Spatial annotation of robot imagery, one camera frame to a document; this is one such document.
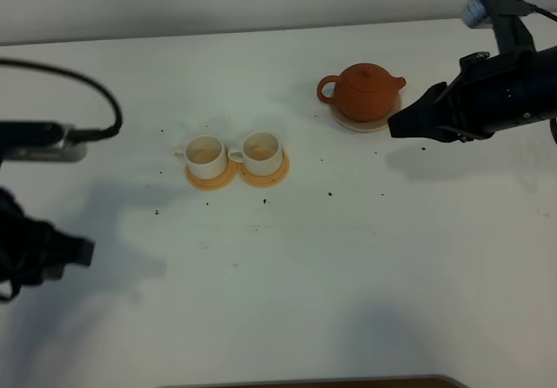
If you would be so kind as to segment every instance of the table surface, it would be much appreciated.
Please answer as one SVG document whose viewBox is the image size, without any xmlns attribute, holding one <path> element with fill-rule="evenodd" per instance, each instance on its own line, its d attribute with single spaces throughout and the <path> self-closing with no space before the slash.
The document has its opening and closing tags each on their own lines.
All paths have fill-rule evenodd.
<svg viewBox="0 0 557 388">
<path fill-rule="evenodd" d="M 529 17 L 538 49 L 557 24 Z M 557 365 L 557 146 L 547 123 L 484 142 L 343 130 L 318 81 L 372 62 L 403 104 L 489 50 L 460 21 L 4 47 L 84 71 L 124 128 L 79 164 L 6 163 L 27 213 L 97 242 L 89 270 L 0 309 L 6 387 L 157 388 L 444 374 L 547 387 Z M 0 71 L 2 118 L 108 125 L 79 84 Z M 203 193 L 171 149 L 271 130 L 288 178 Z"/>
</svg>

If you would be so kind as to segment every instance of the teapot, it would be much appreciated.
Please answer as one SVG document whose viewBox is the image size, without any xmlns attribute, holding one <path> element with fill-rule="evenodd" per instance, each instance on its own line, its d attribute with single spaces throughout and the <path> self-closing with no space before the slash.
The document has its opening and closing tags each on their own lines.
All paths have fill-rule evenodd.
<svg viewBox="0 0 557 388">
<path fill-rule="evenodd" d="M 323 87 L 334 82 L 332 96 L 323 95 Z M 319 101 L 334 105 L 354 121 L 377 121 L 393 107 L 399 90 L 406 85 L 403 77 L 393 77 L 377 64 L 355 64 L 339 76 L 321 79 L 317 87 Z"/>
</svg>

